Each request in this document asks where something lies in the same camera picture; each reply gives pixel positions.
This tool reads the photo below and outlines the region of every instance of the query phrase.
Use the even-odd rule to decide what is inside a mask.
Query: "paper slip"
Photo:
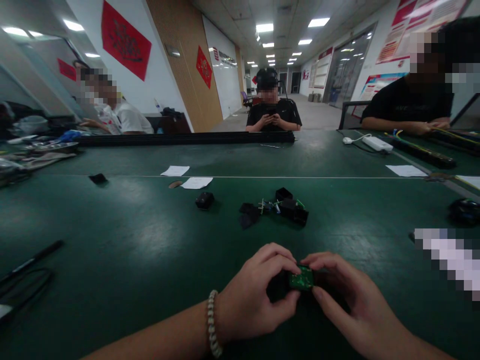
[[[427,176],[426,173],[417,169],[413,165],[385,165],[387,168],[392,170],[395,174],[402,177],[422,177]]]
[[[163,176],[182,176],[190,169],[190,166],[170,166],[167,171],[162,172]]]
[[[191,177],[180,185],[184,189],[201,189],[213,180],[213,177]]]
[[[457,175],[456,177],[462,180],[463,182],[473,186],[474,188],[477,188],[478,190],[480,190],[480,176]]]

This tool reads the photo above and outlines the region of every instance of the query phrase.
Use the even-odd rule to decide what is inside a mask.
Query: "doorway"
[[[284,93],[284,89],[286,90],[287,88],[287,73],[286,72],[281,72],[279,74],[279,81],[280,84],[278,86],[278,94],[282,95]]]
[[[292,94],[298,94],[300,92],[300,71],[295,71],[291,74],[291,89]]]
[[[344,102],[352,99],[374,29],[375,25],[335,49],[325,84],[324,103],[341,109]]]

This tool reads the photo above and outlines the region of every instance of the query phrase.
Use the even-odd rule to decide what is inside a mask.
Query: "black pen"
[[[43,259],[47,255],[50,255],[53,253],[55,250],[60,248],[64,242],[62,240],[55,241],[52,245],[44,248],[42,251],[40,251],[38,254],[32,256],[30,259],[25,261],[22,265],[16,267],[12,271],[8,272],[4,277],[0,279],[0,286],[2,286],[4,283],[9,281],[11,278],[15,277],[18,275],[22,270],[28,268],[29,266],[35,264],[37,261],[40,259]]]

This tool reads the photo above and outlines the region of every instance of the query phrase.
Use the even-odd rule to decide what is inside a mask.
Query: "red banner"
[[[60,74],[65,75],[67,78],[77,81],[77,70],[70,64],[67,64],[65,61],[56,59],[58,61],[58,67],[60,69]]]
[[[200,45],[198,46],[198,55],[196,57],[196,69],[200,73],[200,76],[205,84],[210,89],[210,85],[212,83],[212,68],[210,67],[210,64],[207,61],[207,58],[205,57]]]
[[[152,43],[105,0],[101,39],[107,53],[145,81]]]

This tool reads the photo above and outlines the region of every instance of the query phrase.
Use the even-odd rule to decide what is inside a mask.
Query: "white t-shirt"
[[[119,135],[125,132],[144,132],[153,134],[154,129],[145,116],[127,101],[121,100],[115,107],[115,110],[108,105],[102,109],[102,114],[98,118],[104,123],[112,135]]]

